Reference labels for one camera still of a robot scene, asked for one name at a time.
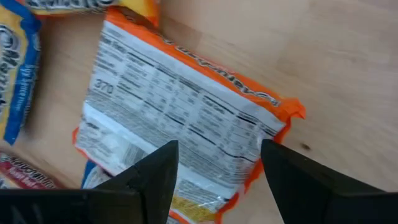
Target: white label area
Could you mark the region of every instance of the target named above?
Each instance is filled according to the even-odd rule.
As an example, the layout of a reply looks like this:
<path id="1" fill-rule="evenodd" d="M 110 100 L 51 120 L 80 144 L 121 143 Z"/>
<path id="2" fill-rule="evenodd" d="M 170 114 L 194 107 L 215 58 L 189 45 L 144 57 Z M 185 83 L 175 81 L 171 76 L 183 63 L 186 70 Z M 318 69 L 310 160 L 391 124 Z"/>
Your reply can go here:
<path id="1" fill-rule="evenodd" d="M 261 141 L 284 126 L 263 107 L 105 22 L 76 146 L 116 175 L 178 140 L 184 186 L 224 199 L 252 171 Z"/>

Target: black object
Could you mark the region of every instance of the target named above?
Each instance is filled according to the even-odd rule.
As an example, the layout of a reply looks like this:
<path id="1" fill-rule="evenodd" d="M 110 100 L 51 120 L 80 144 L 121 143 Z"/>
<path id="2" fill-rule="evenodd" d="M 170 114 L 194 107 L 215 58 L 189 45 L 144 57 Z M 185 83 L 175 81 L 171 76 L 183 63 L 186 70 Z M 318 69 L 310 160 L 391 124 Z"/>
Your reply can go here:
<path id="1" fill-rule="evenodd" d="M 271 140 L 261 159 L 285 224 L 398 223 L 398 194 L 327 168 Z"/>
<path id="2" fill-rule="evenodd" d="M 163 224 L 177 167 L 170 141 L 93 190 L 0 190 L 0 224 Z"/>

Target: calorie number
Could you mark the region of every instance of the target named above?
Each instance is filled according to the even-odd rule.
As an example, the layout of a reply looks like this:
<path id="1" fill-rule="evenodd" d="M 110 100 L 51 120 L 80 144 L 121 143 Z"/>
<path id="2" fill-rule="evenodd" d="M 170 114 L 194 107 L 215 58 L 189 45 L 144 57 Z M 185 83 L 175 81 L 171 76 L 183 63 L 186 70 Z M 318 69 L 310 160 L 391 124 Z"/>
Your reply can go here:
<path id="1" fill-rule="evenodd" d="M 113 93 L 113 85 L 111 85 L 110 83 L 108 83 L 108 82 L 106 82 L 106 81 L 104 81 L 104 80 L 102 80 L 100 78 L 97 78 L 95 80 L 94 87 L 97 88 L 97 89 L 100 89 L 102 91 L 105 91 L 105 92 L 107 92 L 109 94 Z"/>

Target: wooden surface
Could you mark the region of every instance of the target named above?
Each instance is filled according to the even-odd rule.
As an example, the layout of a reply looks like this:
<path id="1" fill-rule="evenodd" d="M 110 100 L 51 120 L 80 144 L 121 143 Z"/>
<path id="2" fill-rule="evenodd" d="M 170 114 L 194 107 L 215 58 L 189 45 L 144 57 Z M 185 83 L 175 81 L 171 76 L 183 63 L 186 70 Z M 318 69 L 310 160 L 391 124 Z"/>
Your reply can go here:
<path id="1" fill-rule="evenodd" d="M 286 146 L 398 190 L 398 1 L 164 0 L 162 7 L 166 36 L 302 101 L 307 119 L 294 121 Z M 70 187 L 79 186 L 85 165 L 71 132 L 102 20 L 44 25 L 32 111 L 15 149 Z M 264 176 L 225 223 L 282 223 Z"/>

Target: snack package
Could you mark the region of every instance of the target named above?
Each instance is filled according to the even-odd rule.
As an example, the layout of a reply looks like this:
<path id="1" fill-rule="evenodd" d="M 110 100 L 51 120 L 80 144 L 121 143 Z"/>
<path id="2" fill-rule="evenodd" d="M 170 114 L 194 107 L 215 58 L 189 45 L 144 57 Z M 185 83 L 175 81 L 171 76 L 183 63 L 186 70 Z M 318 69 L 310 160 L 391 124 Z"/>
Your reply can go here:
<path id="1" fill-rule="evenodd" d="M 99 184 L 102 184 L 103 182 L 109 180 L 110 178 L 112 178 L 110 174 L 105 172 L 105 170 L 97 166 L 94 162 L 88 160 L 86 163 L 83 181 L 81 182 L 81 188 L 93 189 Z M 176 219 L 169 217 L 167 220 L 167 224 L 179 224 L 179 222 Z"/>
<path id="2" fill-rule="evenodd" d="M 29 111 L 41 23 L 15 0 L 0 0 L 0 136 L 13 145 Z"/>
<path id="3" fill-rule="evenodd" d="M 112 7 L 75 146 L 116 175 L 178 140 L 171 216 L 220 223 L 262 172 L 261 141 L 281 142 L 291 118 L 304 116 L 298 100 L 205 60 Z"/>
<path id="4" fill-rule="evenodd" d="M 0 189 L 63 189 L 57 180 L 17 157 L 0 152 Z"/>
<path id="5" fill-rule="evenodd" d="M 37 15 L 103 12 L 109 6 L 126 6 L 159 25 L 160 0 L 19 0 Z"/>

